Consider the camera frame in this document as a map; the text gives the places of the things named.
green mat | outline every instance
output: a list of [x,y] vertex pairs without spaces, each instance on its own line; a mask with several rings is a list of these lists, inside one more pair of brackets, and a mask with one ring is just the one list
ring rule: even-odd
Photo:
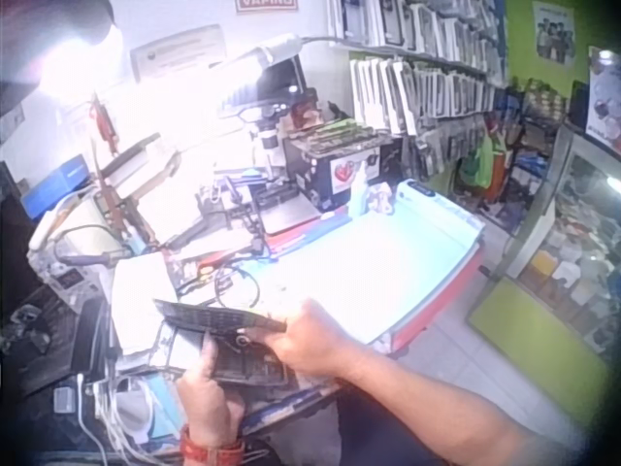
[[507,278],[470,322],[570,416],[590,425],[608,369],[563,322]]

red wristband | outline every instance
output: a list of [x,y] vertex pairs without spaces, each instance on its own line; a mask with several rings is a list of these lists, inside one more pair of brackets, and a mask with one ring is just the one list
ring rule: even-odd
[[204,449],[190,440],[190,429],[186,424],[181,430],[181,454],[185,459],[210,466],[239,466],[244,459],[244,442],[219,449]]

tiled floor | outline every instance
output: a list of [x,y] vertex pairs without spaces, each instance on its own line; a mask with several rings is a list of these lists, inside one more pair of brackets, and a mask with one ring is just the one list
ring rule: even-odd
[[[486,242],[484,264],[488,267],[498,264],[503,253],[499,230],[494,226],[487,230],[494,239]],[[462,296],[439,313],[400,361],[412,371],[477,393],[531,430],[579,449],[585,442],[584,432],[468,325],[468,314],[487,283],[477,273]],[[340,454],[337,420],[332,406],[288,425],[273,437],[274,445],[286,464],[336,466]]]

hand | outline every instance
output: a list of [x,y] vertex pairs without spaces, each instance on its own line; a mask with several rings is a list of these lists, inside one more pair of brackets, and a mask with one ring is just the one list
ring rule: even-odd
[[312,376],[343,377],[356,364],[363,347],[354,342],[317,302],[307,300],[292,316],[281,319],[286,333],[248,328],[250,340],[271,348],[294,371]]
[[225,392],[212,380],[217,345],[205,334],[201,358],[177,382],[190,431],[190,440],[204,449],[234,444],[244,416],[244,400]]

white wall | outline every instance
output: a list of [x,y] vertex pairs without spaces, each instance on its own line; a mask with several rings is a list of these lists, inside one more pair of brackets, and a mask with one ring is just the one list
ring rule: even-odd
[[[220,24],[229,55],[278,34],[326,35],[326,2],[298,2],[298,12],[238,15],[235,0],[112,0],[115,22],[125,46],[121,76],[133,81],[128,58],[131,49],[208,24]],[[347,52],[330,49],[323,43],[310,44],[302,51],[301,59],[308,85],[317,89],[319,98],[351,112]],[[39,90],[24,99],[22,105],[26,121],[0,148],[0,160],[7,162],[17,181],[26,178],[32,186],[64,161],[83,153],[84,148],[82,140],[75,136],[76,111],[68,116],[66,109]],[[140,117],[116,116],[114,120],[122,123]],[[121,148],[136,142],[135,131],[117,129]]]

